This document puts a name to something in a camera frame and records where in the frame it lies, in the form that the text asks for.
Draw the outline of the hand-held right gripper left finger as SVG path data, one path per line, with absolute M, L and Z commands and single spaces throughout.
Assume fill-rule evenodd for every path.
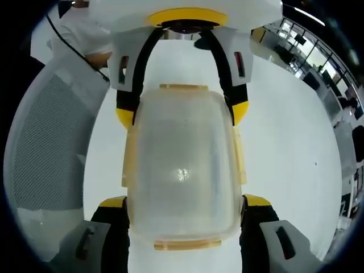
M 128 272 L 129 227 L 127 197 L 103 201 L 61 241 L 55 271 Z

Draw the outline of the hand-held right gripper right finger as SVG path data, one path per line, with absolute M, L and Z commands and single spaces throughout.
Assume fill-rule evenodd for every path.
M 318 272 L 322 267 L 309 239 L 259 196 L 242 196 L 240 248 L 242 272 Z

